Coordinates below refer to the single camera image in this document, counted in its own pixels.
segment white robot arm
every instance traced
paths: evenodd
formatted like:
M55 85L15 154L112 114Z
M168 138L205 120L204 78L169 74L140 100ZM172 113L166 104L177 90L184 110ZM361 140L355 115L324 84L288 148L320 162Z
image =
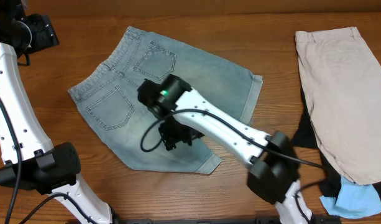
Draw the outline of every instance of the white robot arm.
M4 14L7 10L13 10L9 13L12 18ZM35 189L49 198L55 197L83 224L118 223L111 207L100 200L82 178L74 147L69 142L53 146L37 121L21 82L17 56L58 44L49 19L36 14L26 17L20 0L1 4L0 12L0 34L3 34L0 35L0 147L4 163L0 169L0 185L15 187L16 180L21 180L18 188ZM40 41L35 42L33 35ZM17 36L22 42L11 39ZM146 80L138 91L139 101L156 117L166 116L160 130L167 150L174 149L178 141L191 144L193 138L204 134L212 137L247 168L247 185L275 205L282 224L309 223L312 213L299 193L298 165L277 157L296 157L288 138L280 133L270 136L238 122L173 75L161 85ZM12 140L14 137L18 148ZM264 151L270 153L263 161L260 157Z
M55 193L67 194L80 206L87 217L95 223L112 223L113 214L110 206L101 201L82 178L80 163L74 148L71 144L62 144L54 147L41 128L23 88L15 51L10 45L3 43L0 43L0 96L2 102L6 105L13 128L22 146L22 162L25 164L36 163L38 165L36 170L26 169L23 171L25 175L22 177L20 188L27 190L37 189L41 194L48 195ZM242 134L245 134L261 146L267 146L269 143L267 138L270 136L267 133L238 122L213 106L194 89L181 94L175 104L177 107L172 111L195 109L208 111L230 124L233 128L240 130ZM248 170L253 168L252 159L259 158L263 153L260 147L251 144L227 125L211 116L197 112L177 113L173 116L180 124L191 127L213 138L231 152ZM0 169L0 184L12 186L13 181L16 179L17 156L1 110L0 146L2 160L5 163L5 167ZM67 161L59 161L59 158L62 158L62 156L56 156L59 152L63 155L65 153L74 153L76 159L71 161L78 164L70 164L68 166ZM64 175L56 174L56 170L59 169L64 171ZM45 176L41 177L35 174L38 172L43 172L44 175L49 176L48 179L50 180L46 181ZM282 202L274 203L283 224L306 224L306 220L301 216L296 206L294 197L299 189L299 180L293 181L285 194L285 199ZM307 209L302 195L298 195L300 196L300 207L310 219L311 211ZM65 200L63 197L57 197L56 199L66 206L80 222L88 223L89 220L83 217L69 200Z
M82 178L80 161L73 146L66 143L54 147L41 128L24 90L16 58L12 46L0 43L0 98L21 145L22 163L25 164L19 188L37 189L48 195L67 194L96 223L112 223L110 206L101 201ZM5 164L0 169L0 184L4 186L12 186L16 179L18 161L13 145L0 110L0 147ZM26 169L26 164L37 164L37 168ZM88 223L70 201L63 197L56 199L80 222Z

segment denim shorts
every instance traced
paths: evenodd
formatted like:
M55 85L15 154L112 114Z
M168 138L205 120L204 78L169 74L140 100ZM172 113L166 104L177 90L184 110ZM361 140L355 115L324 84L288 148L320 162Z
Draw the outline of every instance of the denim shorts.
M250 121L262 86L261 76L233 62L128 27L109 58L68 92L92 130L131 169L210 174L221 160L200 139L171 151L163 144L152 152L140 150L140 139L156 118L138 102L137 89L145 78L161 83L169 74L243 123ZM160 140L157 128L149 132L145 148Z

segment wood grain surface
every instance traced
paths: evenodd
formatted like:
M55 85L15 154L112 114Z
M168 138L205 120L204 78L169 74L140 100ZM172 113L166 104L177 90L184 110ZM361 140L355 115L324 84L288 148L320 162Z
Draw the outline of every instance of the wood grain surface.
M61 44L30 56L32 65L20 68L24 87L53 143L74 144L87 183L125 219L252 218L277 214L273 206L247 188L246 170L235 158L208 139L206 142L223 160L211 175L134 171L86 124L67 89L84 80L109 56L127 26L186 42L262 75L264 85L252 126L270 134L281 130L290 137L303 109L295 31L356 26L381 64L381 12L54 18L52 22ZM318 151L296 148L296 153L302 159L320 162ZM323 173L313 167L301 166L300 173L302 184L323 178ZM11 194L12 189L0 187L0 223ZM304 192L309 208L315 214L326 214L320 195L317 187ZM19 191L11 223L19 222L44 198L36 191ZM73 218L62 205L51 201L29 223L64 223ZM381 214L361 220L343 219L343 223L381 223Z
M210 16L248 13L381 12L381 0L31 0L51 17Z

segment jeans waistband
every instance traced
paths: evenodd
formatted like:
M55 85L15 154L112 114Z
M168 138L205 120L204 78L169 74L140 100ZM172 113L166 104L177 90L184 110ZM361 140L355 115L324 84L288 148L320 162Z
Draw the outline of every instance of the jeans waistband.
M316 32L296 31L295 41L299 42L321 42L322 40L338 39L343 37L361 37L356 27L348 27L342 29L323 30Z
M108 70L115 66L120 58L127 52L132 40L141 39L144 33L145 31L143 30L136 29L135 27L128 27L124 36L121 38L117 47L108 59L99 64L88 78L68 90L73 100L77 103L80 100L82 93L89 90Z

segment folded clothing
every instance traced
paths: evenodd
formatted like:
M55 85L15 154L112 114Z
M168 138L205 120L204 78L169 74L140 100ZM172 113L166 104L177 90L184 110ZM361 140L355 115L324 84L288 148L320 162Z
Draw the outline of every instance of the folded clothing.
M200 139L192 146L180 142L172 151L163 144L149 153L140 150L140 139L156 118L138 102L137 89L146 78L161 83L171 73L233 118L250 121L262 77L183 42L133 27L127 28L109 58L68 92L92 130L131 169L209 174L221 160ZM144 147L151 148L160 138L155 127Z
M357 184L381 181L381 66L356 27L296 32L318 148Z
M330 215L363 218L381 212L381 201L372 185L357 185L344 177L338 198L321 196L320 201Z
M291 139L291 145L298 147L306 147L310 149L318 149L316 137L314 136L314 131L310 123L308 110L306 109L305 94L303 93L303 90L301 90L301 98L304 105L304 110L301 115L298 130L296 130L293 138ZM321 164L330 170L330 172L326 172L327 181L324 181L319 184L320 191L324 197L331 198L328 200L332 200L332 202L330 202L328 205L334 208L336 203L336 200L334 198L338 198L338 195L341 191L341 179L343 177L341 177L341 175L339 175L338 172L336 172L333 169L332 165L327 161L327 159L321 152L320 159ZM372 186L377 191L381 202L381 182L372 184Z

